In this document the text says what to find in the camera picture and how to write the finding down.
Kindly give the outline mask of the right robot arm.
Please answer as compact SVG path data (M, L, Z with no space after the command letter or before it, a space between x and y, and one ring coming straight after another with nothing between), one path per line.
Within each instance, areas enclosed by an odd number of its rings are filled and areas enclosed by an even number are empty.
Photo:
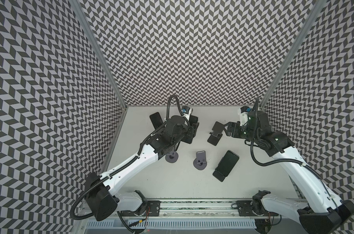
M255 215L276 213L299 223L309 234L330 234L354 215L354 203L333 192L304 160L290 138L273 131L268 116L258 109L259 99L241 120L224 125L227 136L249 143L250 156L261 167L280 165L306 201L285 199L270 191L258 191L251 206Z

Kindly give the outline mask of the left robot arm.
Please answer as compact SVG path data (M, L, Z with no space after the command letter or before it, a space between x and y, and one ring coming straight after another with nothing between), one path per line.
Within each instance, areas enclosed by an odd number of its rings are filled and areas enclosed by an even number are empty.
M103 221L114 212L144 214L148 201L143 194L139 190L122 193L121 188L149 165L177 152L182 142L191 144L198 127L198 117L192 115L192 109L181 106L178 96L171 95L165 120L145 137L135 154L100 175L87 176L85 191L73 203L70 218L82 220L93 216Z

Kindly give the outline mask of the teal-edged phone middle back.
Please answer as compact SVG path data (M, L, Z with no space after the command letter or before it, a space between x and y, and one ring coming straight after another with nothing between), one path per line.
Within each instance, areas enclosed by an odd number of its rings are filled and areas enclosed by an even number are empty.
M199 127L198 117L190 116L189 123L190 123L189 129L186 135L181 140L182 142L187 144L191 144L193 142L194 137L196 136L197 129Z

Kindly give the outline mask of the black flat stand back right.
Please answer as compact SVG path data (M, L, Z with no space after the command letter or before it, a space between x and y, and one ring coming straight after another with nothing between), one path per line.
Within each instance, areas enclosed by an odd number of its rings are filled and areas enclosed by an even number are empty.
M222 133L220 134L217 134L216 136L214 135L213 132L210 133L210 136L207 140L208 143L210 143L211 145L213 146L217 146L217 144L219 143L219 141L221 140L222 138Z

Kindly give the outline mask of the black flat stand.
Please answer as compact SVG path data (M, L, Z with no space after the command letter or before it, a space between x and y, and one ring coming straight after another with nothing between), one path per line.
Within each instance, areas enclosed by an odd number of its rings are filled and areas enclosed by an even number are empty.
M226 178L226 176L222 175L219 171L214 171L213 176L220 182L223 182Z
M217 134L216 136L214 135L213 132L210 133L210 136L207 140L208 143L210 143L211 145L213 146L217 146L217 144L219 143L219 141L221 140L222 138L222 133L220 134Z

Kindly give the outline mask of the grey round stand centre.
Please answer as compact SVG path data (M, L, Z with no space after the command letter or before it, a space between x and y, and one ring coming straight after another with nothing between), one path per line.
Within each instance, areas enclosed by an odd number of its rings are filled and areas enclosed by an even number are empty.
M198 170L204 170L207 166L206 151L198 151L193 161L193 166Z

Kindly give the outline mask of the grey round stand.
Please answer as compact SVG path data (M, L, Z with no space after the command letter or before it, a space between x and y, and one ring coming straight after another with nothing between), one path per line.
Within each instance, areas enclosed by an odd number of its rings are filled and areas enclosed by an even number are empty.
M193 166L198 170L204 170L207 166L206 151L198 151L193 161Z
M175 162L177 162L178 157L179 157L178 153L176 151L172 151L172 152L169 152L165 155L165 160L168 163L175 163Z

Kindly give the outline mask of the grey round stand near left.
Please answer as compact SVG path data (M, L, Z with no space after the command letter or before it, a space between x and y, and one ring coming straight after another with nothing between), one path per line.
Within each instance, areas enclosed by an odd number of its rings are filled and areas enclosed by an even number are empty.
M175 162L177 162L178 157L179 157L178 153L176 151L172 151L172 152L169 152L165 155L165 160L168 163L175 163Z

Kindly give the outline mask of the purple-edged phone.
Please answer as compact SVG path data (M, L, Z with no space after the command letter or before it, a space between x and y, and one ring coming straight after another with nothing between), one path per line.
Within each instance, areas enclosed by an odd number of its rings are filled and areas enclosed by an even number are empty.
M164 123L159 112L155 112L155 113L151 114L150 120L151 120L151 123L152 123L155 130L157 128L159 128Z

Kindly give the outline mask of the black flat stand front right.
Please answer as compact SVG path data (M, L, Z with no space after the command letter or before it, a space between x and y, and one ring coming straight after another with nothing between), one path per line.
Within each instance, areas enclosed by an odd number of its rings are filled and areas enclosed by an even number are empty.
M222 175L219 171L214 171L213 176L220 182L223 182L226 178L226 176Z

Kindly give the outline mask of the white vent strip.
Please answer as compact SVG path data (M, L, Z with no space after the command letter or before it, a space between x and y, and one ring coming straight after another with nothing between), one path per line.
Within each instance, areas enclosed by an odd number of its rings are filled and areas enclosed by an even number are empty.
M124 225L118 219L109 221L89 221L87 230L119 229ZM205 229L255 229L253 219L150 219L137 224L132 229L170 229L170 230L205 230Z

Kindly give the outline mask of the aluminium corner post right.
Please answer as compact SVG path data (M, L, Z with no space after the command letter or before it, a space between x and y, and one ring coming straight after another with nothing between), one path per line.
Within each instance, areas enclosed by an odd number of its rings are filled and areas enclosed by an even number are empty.
M306 18L305 23L303 24L298 35L296 36L295 41L292 43L292 46L291 46L289 52L287 53L279 70L277 71L275 77L273 78L268 90L266 91L264 97L262 98L262 100L260 102L261 109L265 108L267 102L269 101L269 99L273 95L274 91L278 87L282 77L287 72L288 67L290 66L291 62L293 61L294 56L297 54L303 41L305 40L308 33L310 32L311 27L314 25L317 17L319 16L319 14L323 10L323 8L326 6L326 4L327 4L327 1L323 1L323 0L318 0L315 2L314 6L312 7L311 12L309 13L309 15Z

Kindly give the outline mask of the aluminium corner post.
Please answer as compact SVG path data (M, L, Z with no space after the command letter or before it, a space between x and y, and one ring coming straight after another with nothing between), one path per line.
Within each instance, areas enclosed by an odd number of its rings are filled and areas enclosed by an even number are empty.
M115 95L117 96L118 98L118 101L121 105L122 108L127 108L127 105L122 97L122 94L116 84L116 81L115 81L115 78L110 70L110 67L108 66L107 64L107 61L106 59L104 58L104 54L102 53L101 49L100 49L100 46L98 44L98 41L96 39L96 37L94 36L94 33L87 21L87 18L84 14L84 11L82 10L82 7L81 7L81 4L80 4L80 1L77 1L77 0L71 0L69 1L70 5L71 5L71 8L73 10L73 12L75 13L76 15L76 18L77 20L79 21L89 43L91 44L92 46L92 50L93 52L95 53Z
M268 90L266 91L264 97L262 98L262 100L260 102L261 109L265 108L267 102L269 101L269 99L273 95L274 91L278 87L282 77L287 72L288 67L290 66L291 62L293 61L294 56L297 54L303 41L305 40L308 33L310 32L311 27L314 25L317 17L319 16L319 14L323 10L323 8L326 6L326 4L327 4L327 1L323 1L323 0L318 0L315 2L314 6L312 7L311 12L309 13L309 15L306 18L305 23L303 24L298 35L296 36L295 41L292 43L292 46L291 46L289 52L287 53L279 70L277 71L275 77L273 78Z

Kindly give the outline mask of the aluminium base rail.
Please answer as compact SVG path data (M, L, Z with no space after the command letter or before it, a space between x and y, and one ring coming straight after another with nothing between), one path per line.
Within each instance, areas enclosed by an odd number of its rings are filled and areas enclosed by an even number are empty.
M273 194L255 195L251 200L149 200L140 194L130 193L127 197L110 197L110 201L90 206L91 212L81 215L82 219L98 215L101 221L120 212L123 216L159 216L160 213L168 215L182 215L183 213L198 213L199 215L228 215L230 211L237 210L239 216L267 216L280 214L289 219L300 220L302 214L317 213L318 210L311 202L295 199L283 199Z

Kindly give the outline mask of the aluminium corner post left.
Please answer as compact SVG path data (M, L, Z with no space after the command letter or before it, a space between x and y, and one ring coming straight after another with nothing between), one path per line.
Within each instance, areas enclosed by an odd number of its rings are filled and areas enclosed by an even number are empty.
M96 37L94 36L94 33L87 21L87 18L84 14L84 11L82 10L82 7L81 7L81 4L80 4L80 1L77 1L77 0L71 0L69 1L70 5L71 5L71 8L73 10L73 12L75 13L76 15L76 18L77 20L79 21L89 43L91 44L92 46L92 50L93 52L95 53L115 95L117 96L118 98L118 101L121 105L122 108L127 108L127 105L122 97L122 94L116 84L116 81L115 81L115 78L110 70L110 67L108 66L107 64L107 61L106 59L104 58L104 54L102 53L101 49L100 49L100 46L98 44L98 41L96 39Z

